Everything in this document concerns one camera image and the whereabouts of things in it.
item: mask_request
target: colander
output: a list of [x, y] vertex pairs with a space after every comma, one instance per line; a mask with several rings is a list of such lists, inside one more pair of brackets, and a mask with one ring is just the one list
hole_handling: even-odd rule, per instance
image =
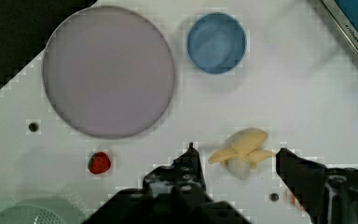
[[80, 210], [56, 198], [17, 203], [0, 213], [0, 224], [80, 224], [84, 220]]

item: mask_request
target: white table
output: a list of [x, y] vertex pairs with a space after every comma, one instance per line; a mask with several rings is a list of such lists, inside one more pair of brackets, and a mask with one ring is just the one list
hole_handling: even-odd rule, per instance
[[[216, 201], [232, 203], [253, 223], [310, 223], [286, 199], [274, 160], [242, 181], [207, 160], [235, 132], [269, 132], [267, 149], [295, 149], [328, 166], [358, 168], [358, 67], [307, 0], [101, 1], [136, 10], [166, 36], [177, 66], [177, 88], [164, 118], [122, 140], [88, 137], [68, 127], [48, 103], [41, 54], [0, 90], [0, 196], [15, 201], [57, 195], [92, 214], [119, 190], [140, 188], [145, 174], [196, 143]], [[223, 76], [197, 70], [186, 56], [187, 31], [197, 17], [229, 13], [246, 29], [240, 67]], [[37, 121], [40, 131], [30, 133]], [[95, 150], [115, 160], [99, 177], [87, 170]], [[268, 196], [277, 192], [273, 203]]]

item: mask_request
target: plate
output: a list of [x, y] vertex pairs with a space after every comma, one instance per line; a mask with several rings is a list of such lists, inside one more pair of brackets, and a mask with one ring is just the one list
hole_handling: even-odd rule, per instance
[[221, 12], [207, 14], [191, 27], [187, 53], [208, 74], [224, 74], [238, 65], [246, 51], [246, 33], [240, 23]]
[[42, 76], [48, 100], [76, 130], [100, 138], [153, 125], [174, 90], [170, 48], [147, 19], [121, 7], [90, 7], [48, 41]]

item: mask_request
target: blue bowl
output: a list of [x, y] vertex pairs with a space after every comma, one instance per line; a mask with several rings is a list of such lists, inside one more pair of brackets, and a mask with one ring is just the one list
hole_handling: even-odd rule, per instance
[[187, 36], [193, 64], [208, 74], [223, 74], [240, 63], [246, 52], [246, 33], [228, 14], [215, 12], [200, 18]]

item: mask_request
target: strawberry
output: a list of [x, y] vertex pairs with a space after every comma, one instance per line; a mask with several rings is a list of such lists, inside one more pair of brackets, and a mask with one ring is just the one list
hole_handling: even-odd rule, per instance
[[97, 152], [89, 159], [89, 171], [94, 174], [102, 174], [109, 170], [111, 162], [104, 152]]

